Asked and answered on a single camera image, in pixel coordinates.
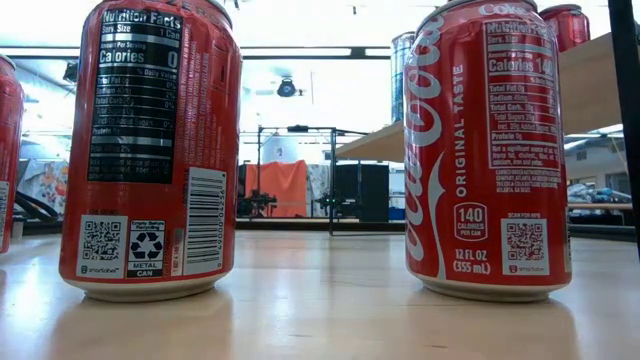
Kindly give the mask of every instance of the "shelf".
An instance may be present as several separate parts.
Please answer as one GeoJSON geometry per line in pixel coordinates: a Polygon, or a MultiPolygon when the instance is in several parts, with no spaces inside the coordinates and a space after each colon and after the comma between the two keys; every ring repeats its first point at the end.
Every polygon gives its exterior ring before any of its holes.
{"type": "MultiPolygon", "coordinates": [[[[560,54],[565,134],[620,124],[611,33],[560,54]]],[[[342,159],[404,161],[404,131],[395,123],[337,149],[342,159]]]]}

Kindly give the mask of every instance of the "soda can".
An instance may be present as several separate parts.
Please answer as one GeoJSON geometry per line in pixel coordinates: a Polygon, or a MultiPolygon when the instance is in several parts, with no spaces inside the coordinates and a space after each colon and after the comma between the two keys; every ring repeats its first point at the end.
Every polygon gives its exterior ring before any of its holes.
{"type": "Polygon", "coordinates": [[[540,17],[555,33],[559,52],[591,40],[589,18],[579,5],[551,6],[540,11],[540,17]]]}
{"type": "Polygon", "coordinates": [[[60,274],[90,297],[211,288],[233,266],[241,55],[213,0],[103,1],[82,35],[60,274]]]}
{"type": "Polygon", "coordinates": [[[11,242],[23,106],[24,91],[16,77],[16,65],[0,55],[0,254],[9,251],[11,242]]]}
{"type": "Polygon", "coordinates": [[[391,40],[391,122],[404,120],[404,66],[416,34],[411,31],[391,40]]]}
{"type": "Polygon", "coordinates": [[[448,3],[405,68],[406,262],[436,292],[535,301],[571,279],[553,33],[530,0],[448,3]]]}

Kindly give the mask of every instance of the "wall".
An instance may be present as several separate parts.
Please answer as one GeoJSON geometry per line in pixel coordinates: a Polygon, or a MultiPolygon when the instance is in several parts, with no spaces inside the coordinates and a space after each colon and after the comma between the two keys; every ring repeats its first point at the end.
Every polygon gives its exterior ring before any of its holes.
{"type": "MultiPolygon", "coordinates": [[[[626,160],[624,151],[620,155],[626,160]]],[[[587,158],[577,161],[576,152],[567,152],[567,179],[596,178],[596,187],[606,187],[606,175],[626,171],[626,166],[618,153],[612,152],[608,146],[587,148],[587,158]]]]}

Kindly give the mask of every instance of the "can rim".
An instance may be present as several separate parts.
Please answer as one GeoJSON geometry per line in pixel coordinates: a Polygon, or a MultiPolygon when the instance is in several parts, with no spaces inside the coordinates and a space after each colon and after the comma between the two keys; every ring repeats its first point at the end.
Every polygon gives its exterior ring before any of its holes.
{"type": "MultiPolygon", "coordinates": [[[[431,19],[433,19],[434,17],[442,14],[445,11],[451,10],[456,6],[459,5],[464,5],[466,3],[470,3],[470,2],[480,2],[482,0],[454,0],[451,2],[448,2],[442,6],[440,6],[439,8],[433,10],[433,12],[429,15],[427,15],[427,17],[422,20],[422,22],[420,23],[420,26],[418,26],[418,30],[416,31],[416,33],[418,33],[420,31],[420,29],[422,29],[422,27],[428,23],[429,21],[431,21],[431,19]]],[[[534,0],[519,0],[522,2],[525,2],[531,6],[533,6],[533,11],[538,12],[538,4],[536,4],[536,2],[534,0]]]]}
{"type": "Polygon", "coordinates": [[[8,62],[9,65],[11,65],[11,67],[13,68],[13,70],[16,70],[16,63],[14,63],[13,60],[9,59],[7,55],[0,54],[0,59],[8,62]]]}
{"type": "Polygon", "coordinates": [[[227,12],[227,9],[225,9],[224,6],[222,6],[216,0],[207,0],[207,1],[209,2],[209,4],[215,6],[216,8],[218,8],[218,10],[220,10],[220,12],[222,12],[222,15],[224,15],[224,17],[229,22],[229,27],[233,30],[233,22],[231,21],[231,16],[229,16],[229,13],[227,12]]]}
{"type": "Polygon", "coordinates": [[[402,34],[400,34],[400,35],[398,35],[398,36],[394,37],[393,39],[391,39],[391,42],[392,42],[392,43],[394,43],[394,42],[396,42],[396,40],[398,40],[398,39],[400,39],[401,37],[406,36],[406,35],[416,36],[416,32],[415,32],[415,31],[407,31],[407,32],[403,32],[402,34]]]}
{"type": "Polygon", "coordinates": [[[550,13],[552,11],[556,11],[556,10],[580,10],[582,11],[582,6],[577,5],[577,4],[560,4],[560,5],[554,5],[554,6],[549,6],[548,8],[545,8],[544,10],[541,10],[538,14],[540,16],[542,16],[542,14],[547,14],[550,13]]]}

